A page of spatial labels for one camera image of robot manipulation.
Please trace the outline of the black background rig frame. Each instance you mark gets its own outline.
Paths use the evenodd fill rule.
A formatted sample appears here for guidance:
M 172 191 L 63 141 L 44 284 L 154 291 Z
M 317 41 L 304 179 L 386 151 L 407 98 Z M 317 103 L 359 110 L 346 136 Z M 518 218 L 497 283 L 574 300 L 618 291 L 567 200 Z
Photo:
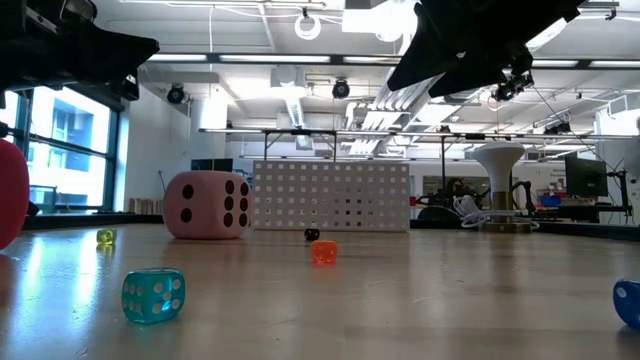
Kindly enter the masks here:
M 598 141 L 626 141 L 626 140 L 640 140 L 640 136 L 630 135 L 589 135 L 589 134 L 577 134 L 577 135 L 545 135 L 545 134 L 521 134 L 521 133 L 446 133 L 446 132 L 397 132 L 397 131 L 346 131 L 346 130 L 324 130 L 324 129 L 251 129 L 251 128 L 232 128 L 232 129 L 205 129 L 200 128 L 199 133 L 212 133 L 212 134 L 260 134 L 264 139 L 264 150 L 262 159 L 268 159 L 268 148 L 271 146 L 269 142 L 270 134 L 277 134 L 278 138 L 282 135 L 297 136 L 331 136 L 333 142 L 331 145 L 335 148 L 334 155 L 331 157 L 333 161 L 338 160 L 337 145 L 340 138 L 354 138 L 364 140 L 384 140 L 387 138 L 394 139 L 395 137 L 410 137 L 416 139 L 427 138 L 428 140 L 434 140 L 436 144 L 440 144 L 441 148 L 447 151 L 446 139 L 451 138 L 455 141 L 465 140 L 471 142 L 489 142 L 497 140 L 514 141 L 519 139 L 529 140 L 568 140 L 578 141 L 582 143 L 583 147 L 588 147 L 591 143 Z

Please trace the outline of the large pink foam die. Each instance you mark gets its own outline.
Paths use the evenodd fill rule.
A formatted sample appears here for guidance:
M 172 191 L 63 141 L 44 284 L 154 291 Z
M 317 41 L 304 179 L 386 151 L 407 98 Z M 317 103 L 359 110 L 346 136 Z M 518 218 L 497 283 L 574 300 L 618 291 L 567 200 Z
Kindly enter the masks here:
M 226 240 L 251 226 L 253 194 L 240 175 L 208 170 L 179 173 L 163 198 L 163 220 L 177 239 Z

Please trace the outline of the black computer monitor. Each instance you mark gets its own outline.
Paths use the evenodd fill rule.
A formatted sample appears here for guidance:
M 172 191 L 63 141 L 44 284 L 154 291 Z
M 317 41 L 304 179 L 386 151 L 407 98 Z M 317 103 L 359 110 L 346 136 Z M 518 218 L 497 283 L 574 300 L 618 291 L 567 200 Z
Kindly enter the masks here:
M 607 169 L 602 161 L 565 158 L 566 188 L 570 196 L 608 195 Z

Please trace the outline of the white perforated basket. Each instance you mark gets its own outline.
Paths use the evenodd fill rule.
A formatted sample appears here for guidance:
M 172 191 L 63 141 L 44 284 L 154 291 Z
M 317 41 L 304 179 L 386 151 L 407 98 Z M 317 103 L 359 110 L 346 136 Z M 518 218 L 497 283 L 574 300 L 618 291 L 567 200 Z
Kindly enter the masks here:
M 254 219 L 260 230 L 405 232 L 409 167 L 398 163 L 256 161 Z

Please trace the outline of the large glass window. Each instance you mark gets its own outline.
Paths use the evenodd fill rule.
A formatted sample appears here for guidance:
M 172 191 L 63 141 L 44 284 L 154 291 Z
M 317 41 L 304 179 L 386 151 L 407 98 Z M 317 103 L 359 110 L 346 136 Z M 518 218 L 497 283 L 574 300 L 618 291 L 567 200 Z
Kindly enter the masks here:
M 4 93 L 0 122 L 24 154 L 29 199 L 41 214 L 89 214 L 113 205 L 119 113 L 70 88 Z

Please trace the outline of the white mushroom table lamp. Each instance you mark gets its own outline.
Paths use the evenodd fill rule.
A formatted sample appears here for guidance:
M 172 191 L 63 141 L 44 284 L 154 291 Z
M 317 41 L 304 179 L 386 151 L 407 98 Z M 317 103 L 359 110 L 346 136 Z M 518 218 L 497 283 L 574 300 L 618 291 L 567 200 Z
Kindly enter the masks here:
M 479 230 L 491 233 L 530 233 L 528 220 L 518 220 L 513 209 L 511 173 L 516 162 L 524 155 L 521 144 L 493 142 L 474 151 L 474 159 L 484 168 L 490 185 L 490 209 L 481 214 Z

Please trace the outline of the row of wooden blocks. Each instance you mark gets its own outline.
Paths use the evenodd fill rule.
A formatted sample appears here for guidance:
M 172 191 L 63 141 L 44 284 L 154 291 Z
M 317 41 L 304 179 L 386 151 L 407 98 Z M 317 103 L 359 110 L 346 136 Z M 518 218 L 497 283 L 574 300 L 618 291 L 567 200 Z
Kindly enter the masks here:
M 130 198 L 128 211 L 138 215 L 161 215 L 163 201 L 156 199 Z

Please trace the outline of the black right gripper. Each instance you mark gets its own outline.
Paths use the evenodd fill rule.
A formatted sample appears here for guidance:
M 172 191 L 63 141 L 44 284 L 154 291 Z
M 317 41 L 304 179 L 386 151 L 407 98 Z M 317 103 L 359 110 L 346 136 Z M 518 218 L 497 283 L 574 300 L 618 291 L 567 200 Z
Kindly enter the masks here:
M 583 0 L 421 0 L 416 32 L 387 79 L 396 91 L 440 75 L 432 98 L 503 82 L 507 65 L 527 71 L 527 43 L 559 20 L 570 22 Z

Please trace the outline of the black background monitor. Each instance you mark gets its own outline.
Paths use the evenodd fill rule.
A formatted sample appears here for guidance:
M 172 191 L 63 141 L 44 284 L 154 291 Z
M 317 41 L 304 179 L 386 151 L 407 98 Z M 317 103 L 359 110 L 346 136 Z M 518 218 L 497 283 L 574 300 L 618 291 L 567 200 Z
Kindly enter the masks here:
M 199 171 L 233 171 L 232 158 L 193 159 L 191 169 Z

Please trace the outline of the ribbed silver ventilation duct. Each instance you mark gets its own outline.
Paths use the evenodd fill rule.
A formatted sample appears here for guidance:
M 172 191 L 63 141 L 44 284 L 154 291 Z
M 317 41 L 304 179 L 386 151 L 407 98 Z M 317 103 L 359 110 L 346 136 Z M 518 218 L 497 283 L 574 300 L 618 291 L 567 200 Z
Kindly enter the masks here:
M 446 103 L 450 104 L 484 103 L 489 99 L 495 89 L 495 85 L 489 85 L 445 95 L 443 99 Z

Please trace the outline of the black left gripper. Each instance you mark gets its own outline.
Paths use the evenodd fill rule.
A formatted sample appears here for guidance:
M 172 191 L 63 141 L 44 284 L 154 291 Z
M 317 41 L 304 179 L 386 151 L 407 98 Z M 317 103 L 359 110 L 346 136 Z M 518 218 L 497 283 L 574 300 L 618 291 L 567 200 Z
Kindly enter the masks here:
M 158 41 L 101 29 L 96 17 L 92 0 L 0 0 L 0 91 L 116 81 L 114 93 L 138 100 L 131 74 L 159 52 Z M 81 58 L 85 30 L 92 30 L 92 74 Z

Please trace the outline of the large red foam die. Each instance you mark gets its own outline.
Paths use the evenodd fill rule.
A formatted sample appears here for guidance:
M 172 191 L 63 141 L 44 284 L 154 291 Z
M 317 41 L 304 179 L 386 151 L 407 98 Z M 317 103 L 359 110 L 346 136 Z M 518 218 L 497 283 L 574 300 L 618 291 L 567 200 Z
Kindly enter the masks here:
M 0 139 L 0 250 L 21 231 L 29 206 L 29 173 L 20 149 Z

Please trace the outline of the small blue die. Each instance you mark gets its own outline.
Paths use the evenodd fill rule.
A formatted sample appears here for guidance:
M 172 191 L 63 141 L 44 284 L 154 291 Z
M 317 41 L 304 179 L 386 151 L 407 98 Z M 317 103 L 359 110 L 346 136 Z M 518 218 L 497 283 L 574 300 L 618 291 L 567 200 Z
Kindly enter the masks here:
M 613 287 L 613 304 L 620 319 L 640 331 L 640 282 L 618 280 Z

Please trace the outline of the small teal transparent die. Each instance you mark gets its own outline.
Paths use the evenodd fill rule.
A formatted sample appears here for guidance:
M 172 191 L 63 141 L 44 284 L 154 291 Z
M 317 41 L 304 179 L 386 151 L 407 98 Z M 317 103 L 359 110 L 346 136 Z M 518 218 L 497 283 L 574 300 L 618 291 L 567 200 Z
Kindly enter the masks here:
M 183 273 L 177 268 L 154 267 L 134 270 L 126 275 L 120 303 L 130 321 L 155 324 L 177 316 L 185 299 Z

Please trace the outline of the small orange transparent die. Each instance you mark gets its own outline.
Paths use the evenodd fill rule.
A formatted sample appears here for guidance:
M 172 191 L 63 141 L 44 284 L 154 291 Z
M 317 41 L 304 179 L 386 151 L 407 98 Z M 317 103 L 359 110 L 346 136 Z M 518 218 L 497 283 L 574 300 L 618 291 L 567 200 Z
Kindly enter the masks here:
M 311 243 L 311 262 L 316 265 L 334 264 L 338 255 L 335 241 L 315 240 Z

